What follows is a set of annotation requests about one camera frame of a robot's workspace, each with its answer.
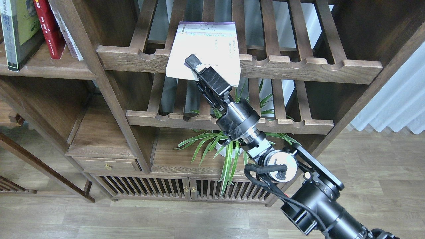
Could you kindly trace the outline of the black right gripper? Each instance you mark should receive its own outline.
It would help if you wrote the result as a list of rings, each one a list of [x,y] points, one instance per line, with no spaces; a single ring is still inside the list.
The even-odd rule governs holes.
[[[246,100],[236,102],[232,98],[232,87],[214,68],[205,68],[194,54],[185,59],[185,65],[196,74],[198,88],[210,106],[222,114],[216,123],[230,141],[239,141],[243,146],[267,143],[264,132],[256,127],[259,114]]]

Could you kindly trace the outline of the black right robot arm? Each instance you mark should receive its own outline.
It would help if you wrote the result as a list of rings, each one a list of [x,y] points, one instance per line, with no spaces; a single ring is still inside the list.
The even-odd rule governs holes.
[[[213,68],[201,69],[194,55],[185,59],[198,79],[198,88],[209,105],[221,116],[217,125],[228,137],[239,142],[254,164],[244,167],[246,177],[256,186],[283,201],[281,210],[304,235],[319,230],[327,239],[395,239],[382,229],[367,229],[337,199],[344,184],[305,148],[276,150],[266,134],[257,129],[260,116],[244,99],[235,101],[228,82]]]

